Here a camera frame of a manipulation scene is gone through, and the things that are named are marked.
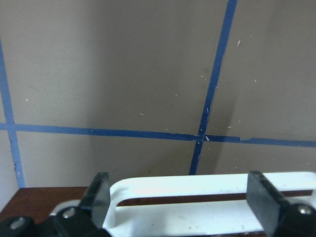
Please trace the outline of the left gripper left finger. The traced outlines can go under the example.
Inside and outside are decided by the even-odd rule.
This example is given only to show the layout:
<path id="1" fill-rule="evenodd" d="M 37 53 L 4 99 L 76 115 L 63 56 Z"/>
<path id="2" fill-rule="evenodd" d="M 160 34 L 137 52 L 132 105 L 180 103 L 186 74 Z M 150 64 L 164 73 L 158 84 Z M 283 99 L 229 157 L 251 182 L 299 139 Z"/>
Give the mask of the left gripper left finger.
<path id="1" fill-rule="evenodd" d="M 103 227 L 110 202 L 109 174 L 99 172 L 86 189 L 78 208 L 88 215 L 92 223 L 100 229 Z"/>

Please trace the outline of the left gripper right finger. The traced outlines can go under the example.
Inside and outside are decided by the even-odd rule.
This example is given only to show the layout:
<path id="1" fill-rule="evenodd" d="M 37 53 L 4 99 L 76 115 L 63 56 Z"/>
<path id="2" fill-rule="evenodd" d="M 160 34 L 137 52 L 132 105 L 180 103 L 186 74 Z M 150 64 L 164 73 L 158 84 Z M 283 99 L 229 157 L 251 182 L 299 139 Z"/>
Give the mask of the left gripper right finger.
<path id="1" fill-rule="evenodd" d="M 287 198 L 260 171 L 247 177 L 246 201 L 267 236 L 275 236 L 290 207 Z"/>

